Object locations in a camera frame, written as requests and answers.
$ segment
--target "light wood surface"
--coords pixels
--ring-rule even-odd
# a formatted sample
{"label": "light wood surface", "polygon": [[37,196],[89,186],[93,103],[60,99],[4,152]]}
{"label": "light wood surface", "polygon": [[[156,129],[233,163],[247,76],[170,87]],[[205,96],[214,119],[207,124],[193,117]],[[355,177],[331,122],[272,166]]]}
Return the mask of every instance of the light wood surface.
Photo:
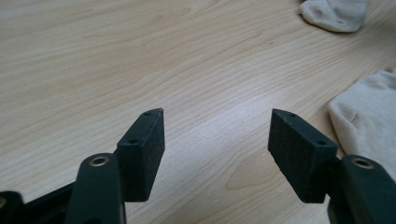
{"label": "light wood surface", "polygon": [[372,0],[363,27],[304,22],[301,1],[0,2],[0,190],[26,202],[113,152],[162,107],[166,150],[129,223],[328,223],[267,151],[272,108],[331,139],[327,103],[396,65],[396,1]]}

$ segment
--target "white cloth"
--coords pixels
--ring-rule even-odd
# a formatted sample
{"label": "white cloth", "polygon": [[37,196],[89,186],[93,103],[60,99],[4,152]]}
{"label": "white cloth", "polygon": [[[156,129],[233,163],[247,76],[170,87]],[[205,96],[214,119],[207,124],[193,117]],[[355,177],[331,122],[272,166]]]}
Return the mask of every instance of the white cloth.
{"label": "white cloth", "polygon": [[366,11],[366,0],[307,0],[300,5],[307,22],[334,32],[359,30]]}
{"label": "white cloth", "polygon": [[379,162],[396,180],[396,67],[362,78],[329,103],[346,154]]}

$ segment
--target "cloth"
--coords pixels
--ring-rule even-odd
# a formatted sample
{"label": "cloth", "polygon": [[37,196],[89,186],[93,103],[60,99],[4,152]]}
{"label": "cloth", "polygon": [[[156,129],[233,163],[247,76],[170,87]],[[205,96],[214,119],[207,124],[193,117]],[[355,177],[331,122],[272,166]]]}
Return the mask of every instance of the cloth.
{"label": "cloth", "polygon": [[396,67],[362,78],[329,103],[346,154],[379,162],[396,180]]}
{"label": "cloth", "polygon": [[304,19],[334,32],[355,32],[366,16],[367,0],[307,0],[300,5]]}

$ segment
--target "tabletop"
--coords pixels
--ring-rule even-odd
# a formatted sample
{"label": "tabletop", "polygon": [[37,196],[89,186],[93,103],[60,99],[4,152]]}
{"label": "tabletop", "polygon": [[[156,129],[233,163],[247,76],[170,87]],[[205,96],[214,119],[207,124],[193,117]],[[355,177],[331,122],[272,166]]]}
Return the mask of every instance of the tabletop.
{"label": "tabletop", "polygon": [[396,2],[361,29],[304,21],[301,0],[0,2],[0,190],[26,202],[113,152],[163,108],[166,149],[129,223],[329,223],[300,202],[267,150],[272,108],[337,141],[327,104],[396,65]]}

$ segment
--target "fabric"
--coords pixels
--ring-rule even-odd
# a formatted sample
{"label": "fabric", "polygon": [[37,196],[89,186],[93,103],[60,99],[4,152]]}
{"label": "fabric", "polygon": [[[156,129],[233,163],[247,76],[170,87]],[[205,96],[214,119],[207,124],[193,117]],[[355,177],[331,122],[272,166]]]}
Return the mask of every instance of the fabric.
{"label": "fabric", "polygon": [[329,112],[346,154],[379,162],[396,180],[396,67],[357,81]]}
{"label": "fabric", "polygon": [[366,10],[366,0],[307,0],[300,5],[307,22],[334,32],[359,30]]}

